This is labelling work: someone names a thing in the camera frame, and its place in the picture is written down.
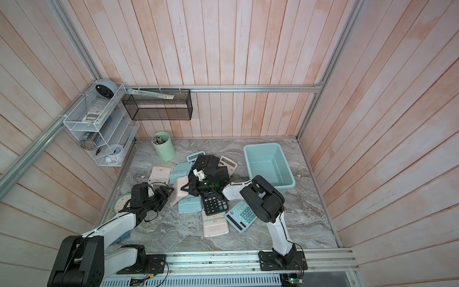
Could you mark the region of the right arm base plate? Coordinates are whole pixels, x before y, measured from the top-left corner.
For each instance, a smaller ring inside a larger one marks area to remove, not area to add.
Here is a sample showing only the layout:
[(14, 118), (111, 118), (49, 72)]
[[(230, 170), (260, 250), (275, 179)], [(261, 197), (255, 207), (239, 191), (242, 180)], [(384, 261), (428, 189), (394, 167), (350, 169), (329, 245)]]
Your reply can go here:
[(279, 271), (279, 270), (300, 270), (306, 271), (308, 265), (305, 255), (302, 251), (292, 248), (286, 255), (280, 255), (276, 251), (259, 251), (258, 252), (260, 268), (262, 271)]

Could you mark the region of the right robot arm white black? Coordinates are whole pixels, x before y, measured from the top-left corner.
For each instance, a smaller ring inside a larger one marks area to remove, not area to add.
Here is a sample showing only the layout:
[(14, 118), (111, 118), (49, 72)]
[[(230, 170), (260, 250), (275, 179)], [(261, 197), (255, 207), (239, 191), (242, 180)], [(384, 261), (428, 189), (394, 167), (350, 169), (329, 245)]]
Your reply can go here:
[(226, 221), (239, 233), (256, 220), (267, 224), (273, 243), (272, 251), (258, 253), (262, 270), (286, 270), (299, 263), (304, 254), (297, 253), (286, 230), (283, 195), (266, 179), (257, 175), (246, 182), (230, 182), (227, 169), (217, 168), (211, 174), (193, 170), (189, 183), (180, 188), (191, 196), (201, 196), (207, 216), (224, 213)]

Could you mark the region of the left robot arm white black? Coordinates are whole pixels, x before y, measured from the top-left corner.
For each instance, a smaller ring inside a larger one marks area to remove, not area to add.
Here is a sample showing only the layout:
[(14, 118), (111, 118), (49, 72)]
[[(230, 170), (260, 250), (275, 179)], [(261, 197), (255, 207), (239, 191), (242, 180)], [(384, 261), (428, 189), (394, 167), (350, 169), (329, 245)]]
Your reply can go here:
[(147, 182), (134, 185), (130, 198), (111, 220), (62, 241), (48, 286), (98, 287), (108, 276), (122, 270), (146, 274), (142, 283), (162, 272), (170, 273), (165, 255), (147, 255), (143, 245), (123, 245), (110, 254), (106, 249), (141, 224), (148, 212), (160, 212), (174, 190), (163, 182), (157, 188)]

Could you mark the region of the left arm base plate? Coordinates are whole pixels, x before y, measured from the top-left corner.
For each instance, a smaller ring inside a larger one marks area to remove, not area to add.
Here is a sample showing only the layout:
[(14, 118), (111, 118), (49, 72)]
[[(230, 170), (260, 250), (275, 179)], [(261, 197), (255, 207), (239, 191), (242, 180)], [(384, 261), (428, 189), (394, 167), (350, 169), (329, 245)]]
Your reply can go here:
[(126, 267), (118, 272), (117, 275), (141, 275), (141, 274), (150, 274), (158, 275), (163, 274), (166, 268), (166, 255), (165, 254), (152, 254), (146, 255), (146, 260), (144, 263), (136, 262), (131, 267)]

